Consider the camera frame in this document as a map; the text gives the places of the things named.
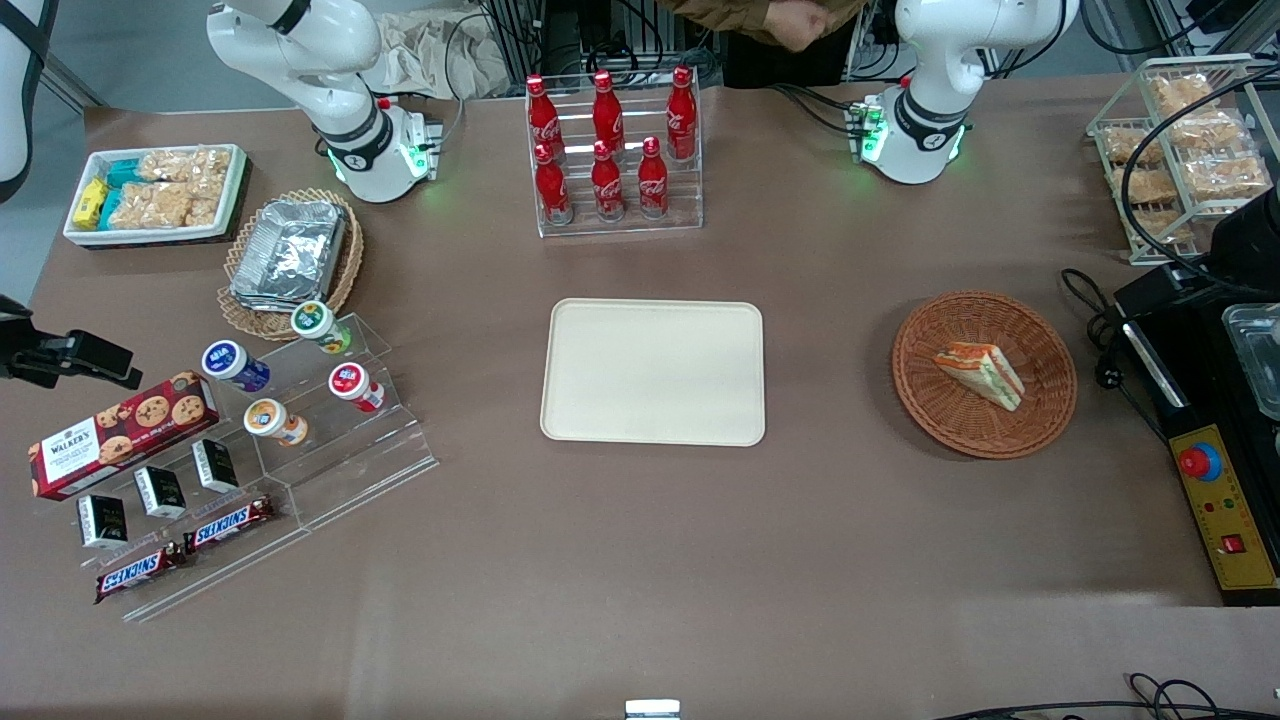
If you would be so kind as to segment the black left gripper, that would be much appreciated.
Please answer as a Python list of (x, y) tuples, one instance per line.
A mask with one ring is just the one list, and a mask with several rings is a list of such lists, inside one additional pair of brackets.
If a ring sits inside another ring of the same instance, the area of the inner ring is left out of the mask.
[(1279, 292), (1279, 199), (1275, 187), (1215, 227), (1211, 272), (1222, 281), (1261, 293)]

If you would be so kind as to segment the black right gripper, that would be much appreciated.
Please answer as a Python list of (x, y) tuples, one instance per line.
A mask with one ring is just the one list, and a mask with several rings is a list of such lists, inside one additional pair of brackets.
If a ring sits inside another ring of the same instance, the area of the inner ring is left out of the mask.
[(88, 332), (55, 334), (38, 331), (32, 311), (1, 296), (1, 377), (38, 387), (55, 387), (61, 377), (86, 375), (125, 389), (138, 389), (143, 373), (134, 354)]

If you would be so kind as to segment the bare person hand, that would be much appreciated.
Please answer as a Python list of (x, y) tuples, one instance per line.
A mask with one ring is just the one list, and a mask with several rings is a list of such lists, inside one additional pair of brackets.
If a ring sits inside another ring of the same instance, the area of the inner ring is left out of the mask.
[(791, 53), (800, 53), (815, 42), (827, 28), (829, 12), (813, 1), (771, 1), (764, 29)]

